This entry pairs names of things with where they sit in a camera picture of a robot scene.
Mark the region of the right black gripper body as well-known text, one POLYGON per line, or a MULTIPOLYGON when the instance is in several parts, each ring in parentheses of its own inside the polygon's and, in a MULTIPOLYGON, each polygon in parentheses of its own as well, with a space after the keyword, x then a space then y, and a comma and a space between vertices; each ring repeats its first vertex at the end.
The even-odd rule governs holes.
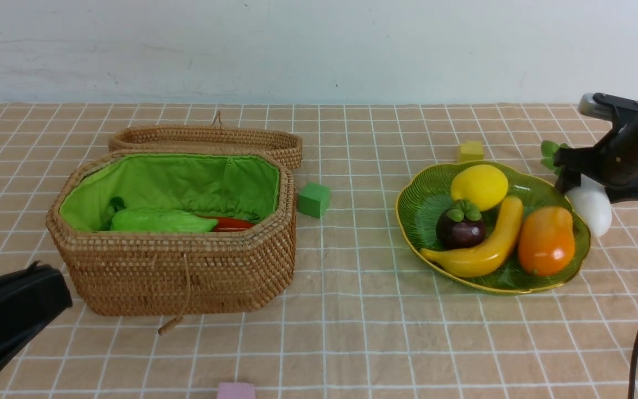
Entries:
POLYGON ((559 149, 553 162, 560 169, 555 187, 562 194, 587 177, 604 187, 610 203, 638 202, 638 115, 595 146, 559 149))

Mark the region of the right grey black robot arm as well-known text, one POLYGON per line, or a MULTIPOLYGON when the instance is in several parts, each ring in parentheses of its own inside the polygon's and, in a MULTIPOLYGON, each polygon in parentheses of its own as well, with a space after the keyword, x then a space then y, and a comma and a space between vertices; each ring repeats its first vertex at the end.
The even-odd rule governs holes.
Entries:
POLYGON ((554 165, 560 169, 556 189, 565 194, 587 177, 604 187, 612 204, 638 201, 638 101, 586 93, 578 111, 608 121, 612 127, 591 147, 565 147, 555 152, 554 165))

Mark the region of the left grey black robot arm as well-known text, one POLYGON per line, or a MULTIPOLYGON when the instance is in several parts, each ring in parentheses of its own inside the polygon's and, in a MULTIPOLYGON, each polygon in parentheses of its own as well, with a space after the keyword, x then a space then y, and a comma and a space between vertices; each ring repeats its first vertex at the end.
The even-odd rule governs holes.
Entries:
POLYGON ((63 274, 35 261, 27 268, 0 275, 0 372, 73 299, 63 274))

